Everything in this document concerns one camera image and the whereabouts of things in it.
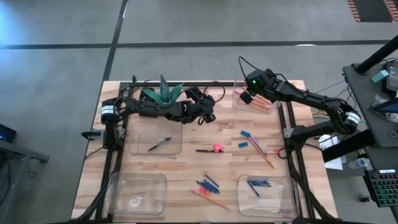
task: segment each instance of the clear tray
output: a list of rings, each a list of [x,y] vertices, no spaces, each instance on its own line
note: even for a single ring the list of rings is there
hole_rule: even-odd
[[[245,104],[243,100],[240,99],[239,95],[245,91],[245,81],[243,77],[236,77],[234,83],[234,89],[232,93],[232,107],[239,110],[246,110],[255,113],[271,114],[279,106],[280,101],[271,103],[269,100],[262,96],[256,95],[250,104]]]
[[[266,180],[271,187],[256,187],[258,197],[247,180]],[[290,177],[241,175],[238,179],[238,208],[244,216],[296,218],[299,215],[297,185]]]
[[[160,215],[167,196],[163,174],[114,173],[105,197],[108,214]]]
[[[127,149],[133,155],[177,155],[182,147],[182,123],[163,117],[146,118],[135,116],[127,131]]]

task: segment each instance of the butcher block tabletop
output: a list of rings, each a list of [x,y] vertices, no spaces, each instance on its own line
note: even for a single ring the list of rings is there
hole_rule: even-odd
[[[292,80],[291,82],[297,88],[305,89],[302,80]],[[117,97],[119,84],[120,82],[104,82],[93,128],[104,129],[101,124],[101,102]],[[212,123],[204,123],[200,126],[196,120],[190,124],[179,126],[178,123],[167,121],[164,118],[142,118],[137,114],[129,117],[121,173],[164,175],[167,179],[166,201],[160,215],[115,213],[114,222],[277,222],[289,220],[275,217],[249,217],[242,215],[238,210],[237,187],[241,175],[289,177],[289,170],[287,161],[280,159],[274,151],[274,149],[284,146],[278,111],[262,114],[233,108],[233,88],[225,87],[225,89],[224,98],[214,107],[216,120]],[[135,92],[135,98],[139,97],[139,92]],[[209,87],[207,92],[216,100],[222,96],[223,89],[220,86],[213,86]],[[313,125],[310,107],[293,103],[293,109],[297,125]],[[289,116],[286,114],[285,117],[289,125]],[[146,125],[148,121],[151,123],[154,119],[159,120],[160,125]],[[170,145],[167,146],[170,149],[169,153],[162,154],[165,150],[159,148],[159,150],[154,149],[151,155],[137,155],[137,152],[147,151],[140,150],[146,149],[146,147],[141,146],[137,141],[140,142],[140,139],[152,136],[151,134],[155,137],[148,138],[156,139],[156,136],[160,136],[160,133],[168,128],[168,125],[171,129],[170,135],[173,136],[173,142],[170,140]],[[257,138],[260,145],[267,150],[275,169],[264,160],[247,138],[241,135],[242,130]],[[245,141],[249,143],[249,146],[239,148],[238,144]],[[316,140],[307,142],[318,145]],[[195,151],[196,149],[213,149],[214,144],[224,145],[224,152],[214,154]],[[89,154],[101,146],[102,140],[90,141],[86,153]],[[311,191],[326,210],[337,217],[321,151],[305,146],[302,152]],[[105,159],[106,150],[101,149],[84,162],[72,218],[81,215],[98,193]],[[211,203],[191,191],[199,189],[196,180],[202,181],[205,174],[208,174],[220,186],[220,193],[210,193],[209,197],[226,205],[229,210]],[[307,217],[307,207],[301,189],[299,189],[299,195],[303,214]],[[104,217],[107,214],[106,209],[104,206]]]

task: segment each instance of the orange striped tape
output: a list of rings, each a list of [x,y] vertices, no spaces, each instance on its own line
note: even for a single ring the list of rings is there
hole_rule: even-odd
[[[351,12],[353,13],[354,20],[355,20],[356,22],[361,22],[361,18],[359,17],[358,10],[356,9],[354,0],[347,0],[347,1],[348,1],[349,9],[350,9]]]
[[[392,0],[383,0],[387,6],[388,11],[392,17],[392,21],[398,21],[398,10],[397,6],[394,4]]]

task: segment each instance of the wooden table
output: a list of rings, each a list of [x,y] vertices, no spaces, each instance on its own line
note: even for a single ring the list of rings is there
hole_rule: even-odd
[[[304,89],[303,81],[291,81]],[[118,95],[120,82],[104,82],[93,128],[103,129],[100,123],[101,102]],[[208,89],[214,99],[222,95],[220,87]],[[199,126],[197,122],[183,125],[182,150],[175,156],[133,156],[129,150],[133,147],[131,128],[140,119],[138,115],[129,118],[127,139],[124,147],[121,172],[128,174],[163,174],[167,178],[167,201],[164,211],[157,216],[114,215],[114,222],[272,222],[284,219],[245,217],[238,211],[237,179],[243,174],[288,177],[287,161],[277,157],[275,148],[283,147],[277,110],[272,114],[259,114],[232,107],[232,88],[226,88],[226,95],[216,104],[216,121]],[[312,125],[313,119],[308,106],[293,103],[297,124]],[[238,143],[247,141],[240,135],[245,130],[257,137],[268,151],[276,169],[273,169],[249,143],[239,148]],[[195,149],[211,149],[212,145],[224,144],[222,154],[201,154]],[[91,141],[87,153],[101,147],[102,141]],[[305,146],[302,150],[311,191],[326,210],[337,217],[335,203],[330,190],[322,154],[318,149]],[[76,195],[72,218],[78,217],[98,193],[106,158],[106,150],[100,150],[84,163]],[[198,189],[196,180],[202,180],[208,174],[220,185],[220,194],[210,197],[224,203],[225,210],[191,192]],[[307,208],[303,192],[300,198],[304,216]]]

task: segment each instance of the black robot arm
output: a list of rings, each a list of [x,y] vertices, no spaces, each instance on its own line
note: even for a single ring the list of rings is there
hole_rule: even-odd
[[[212,96],[202,93],[197,87],[185,90],[188,99],[169,105],[159,105],[145,100],[130,97],[111,98],[102,102],[101,123],[105,125],[103,146],[105,149],[119,147],[117,139],[119,133],[117,123],[131,114],[146,114],[151,117],[163,116],[168,120],[187,124],[199,118],[201,125],[204,121],[210,123],[216,119],[213,114],[215,101]]]
[[[289,144],[293,144],[294,148],[301,148],[310,137],[333,132],[351,134],[356,130],[360,116],[345,100],[322,96],[308,90],[299,90],[287,80],[278,79],[278,75],[281,74],[275,74],[271,69],[250,73],[246,79],[248,87],[241,94],[241,99],[249,104],[252,96],[259,94],[271,102],[294,101],[323,110],[330,116],[330,121],[310,127],[296,126],[290,132],[288,131]]]

